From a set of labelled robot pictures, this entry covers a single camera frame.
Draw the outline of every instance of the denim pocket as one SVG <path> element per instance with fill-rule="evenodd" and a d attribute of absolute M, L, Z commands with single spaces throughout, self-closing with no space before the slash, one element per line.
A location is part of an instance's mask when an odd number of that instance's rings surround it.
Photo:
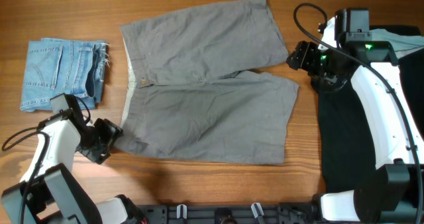
<path fill-rule="evenodd" d="M 24 84 L 56 88 L 63 46 L 28 51 Z"/>

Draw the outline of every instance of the wooden table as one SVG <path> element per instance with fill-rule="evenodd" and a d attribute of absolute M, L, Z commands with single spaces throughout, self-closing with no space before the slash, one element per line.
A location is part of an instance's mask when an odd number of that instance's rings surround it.
<path fill-rule="evenodd" d="M 229 0 L 0 0 L 0 142 L 51 115 L 50 112 L 19 110 L 28 41 L 54 37 L 104 39 L 110 43 L 111 67 L 106 70 L 103 101 L 91 114 L 94 119 L 108 118 L 119 124 L 128 82 L 119 25 L 218 1 Z M 269 0 L 289 51 L 300 40 L 308 40 L 293 21 L 293 9 L 302 2 L 321 6 L 329 16 L 345 7 L 368 7 L 370 22 L 374 25 L 417 25 L 424 30 L 422 0 Z M 300 20 L 306 29 L 316 31 L 322 17 L 312 9 L 303 9 Z M 183 162 L 116 151 L 101 166 L 76 155 L 73 175 L 93 201 L 125 194 L 139 204 L 230 205 L 254 201 L 307 201 L 314 193 L 324 192 L 317 124 L 318 97 L 309 85 L 309 77 L 304 71 L 289 69 L 287 64 L 262 70 L 300 84 L 288 125 L 284 164 Z M 35 147 L 36 139 L 33 138 L 0 153 L 0 190 L 19 181 L 30 164 Z M 0 209 L 0 223 L 9 223 L 3 208 Z"/>

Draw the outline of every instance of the folded cloth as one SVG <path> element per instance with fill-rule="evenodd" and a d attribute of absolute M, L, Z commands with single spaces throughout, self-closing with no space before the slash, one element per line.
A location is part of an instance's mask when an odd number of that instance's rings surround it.
<path fill-rule="evenodd" d="M 288 56 L 266 0 L 184 9 L 121 30 L 129 90 L 117 148 L 158 158 L 284 161 L 298 85 L 239 72 Z"/>
<path fill-rule="evenodd" d="M 80 97 L 89 109 L 101 101 L 107 44 L 43 38 L 28 46 L 22 111 L 51 110 L 50 98 L 61 93 Z"/>

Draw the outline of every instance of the black base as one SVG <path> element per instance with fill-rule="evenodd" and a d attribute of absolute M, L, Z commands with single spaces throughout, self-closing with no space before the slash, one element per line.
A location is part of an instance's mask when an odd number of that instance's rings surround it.
<path fill-rule="evenodd" d="M 310 206 L 309 203 L 283 203 L 280 205 L 263 205 L 264 222 L 266 224 L 304 224 L 308 222 L 302 207 Z M 138 205 L 138 208 L 147 216 L 149 224 L 220 224 L 215 223 L 215 211 L 217 208 L 226 207 L 233 213 L 233 218 L 239 224 L 256 224 L 249 205 L 240 206 L 187 206 L 187 220 L 176 219 L 177 207 L 165 205 Z M 136 223 L 134 219 L 126 224 Z"/>

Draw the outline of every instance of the gray fabric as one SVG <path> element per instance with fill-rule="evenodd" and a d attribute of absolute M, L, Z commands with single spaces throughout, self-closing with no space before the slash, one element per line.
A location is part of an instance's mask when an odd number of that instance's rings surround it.
<path fill-rule="evenodd" d="M 124 25 L 121 32 L 138 87 L 217 80 L 288 57 L 266 0 L 183 9 Z"/>
<path fill-rule="evenodd" d="M 298 85 L 268 73 L 136 89 L 117 148 L 158 158 L 279 164 Z"/>
<path fill-rule="evenodd" d="M 239 73 L 288 56 L 266 0 L 184 9 L 121 30 L 129 90 L 117 148 L 158 158 L 284 161 L 298 85 Z"/>

